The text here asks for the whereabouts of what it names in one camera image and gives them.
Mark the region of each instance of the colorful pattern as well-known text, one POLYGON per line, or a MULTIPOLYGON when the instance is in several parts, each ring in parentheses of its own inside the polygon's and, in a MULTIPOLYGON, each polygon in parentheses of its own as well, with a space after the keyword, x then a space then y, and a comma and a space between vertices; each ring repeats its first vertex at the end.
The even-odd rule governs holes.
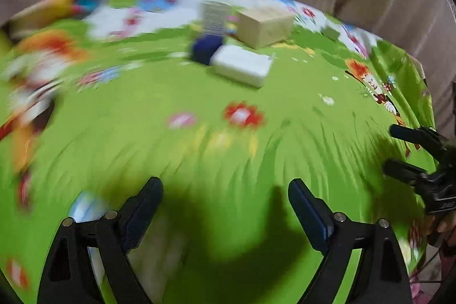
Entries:
MULTIPOLYGON (((391 124, 434 126, 407 53, 292 0, 223 0, 232 32, 243 7, 296 12, 290 38, 258 50, 274 63, 253 89, 188 59, 201 1, 147 12, 150 0, 102 0, 84 20, 55 22, 0 59, 0 268, 14 271, 6 275, 26 304, 36 302, 49 245, 79 195, 119 208, 150 176, 165 186, 153 222, 162 234, 133 267, 160 277, 164 304, 295 303, 321 261, 287 200, 297 177, 352 220, 388 219, 416 266, 422 240, 409 231, 422 205, 381 171, 391 156, 435 169, 427 152, 388 134, 391 124), (327 26, 338 40, 321 33, 327 26), (178 274, 152 264, 162 251, 177 251, 178 274)), ((147 277, 139 275, 152 293, 147 277)))

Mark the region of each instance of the white box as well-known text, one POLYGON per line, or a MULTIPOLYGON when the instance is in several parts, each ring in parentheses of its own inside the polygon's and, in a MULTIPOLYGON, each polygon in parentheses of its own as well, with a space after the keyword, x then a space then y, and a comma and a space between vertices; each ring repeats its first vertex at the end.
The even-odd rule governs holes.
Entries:
POLYGON ((287 39, 295 15, 281 7, 256 7, 239 12, 238 39, 254 49, 287 39))
POLYGON ((215 73, 260 88, 269 74, 272 58, 236 45, 223 45, 210 62, 215 73))

